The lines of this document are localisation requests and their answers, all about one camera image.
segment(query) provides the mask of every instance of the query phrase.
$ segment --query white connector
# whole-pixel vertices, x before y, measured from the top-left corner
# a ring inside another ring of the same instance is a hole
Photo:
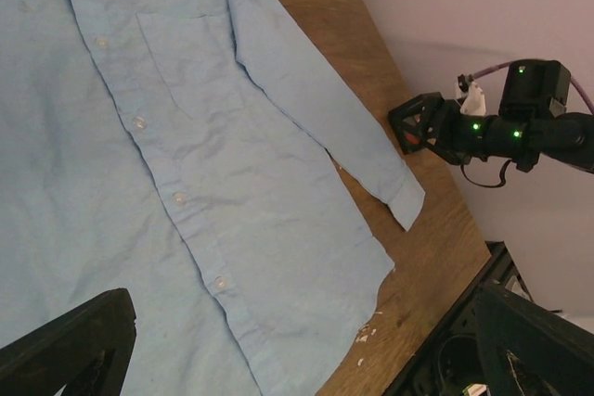
[[[460,113],[471,116],[486,115],[486,101],[484,100],[484,92],[476,81],[472,81],[468,88],[466,99],[460,107]]]

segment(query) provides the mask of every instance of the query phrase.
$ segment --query shirt pocket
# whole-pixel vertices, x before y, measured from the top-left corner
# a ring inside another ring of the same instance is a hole
[[[140,30],[175,104],[192,119],[243,107],[228,14],[180,19],[136,14]]]

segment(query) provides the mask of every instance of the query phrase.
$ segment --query shirt sleeve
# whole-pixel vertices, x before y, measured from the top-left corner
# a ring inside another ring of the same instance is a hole
[[[380,124],[278,0],[227,0],[236,60],[407,230],[424,191]]]

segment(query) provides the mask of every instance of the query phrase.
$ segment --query wooden table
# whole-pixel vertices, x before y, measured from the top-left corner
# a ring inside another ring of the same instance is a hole
[[[411,95],[363,2],[280,2],[395,144],[387,113]],[[339,171],[373,234],[394,259],[396,272],[381,286],[367,342],[353,345],[320,395],[382,394],[488,259],[446,165],[428,151],[405,160],[427,192],[423,211],[408,233],[387,206]]]

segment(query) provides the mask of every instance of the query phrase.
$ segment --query button-down shirt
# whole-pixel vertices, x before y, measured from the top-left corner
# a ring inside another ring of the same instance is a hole
[[[0,346],[127,287],[125,394],[313,394],[394,267],[329,154],[412,225],[278,0],[0,0]]]

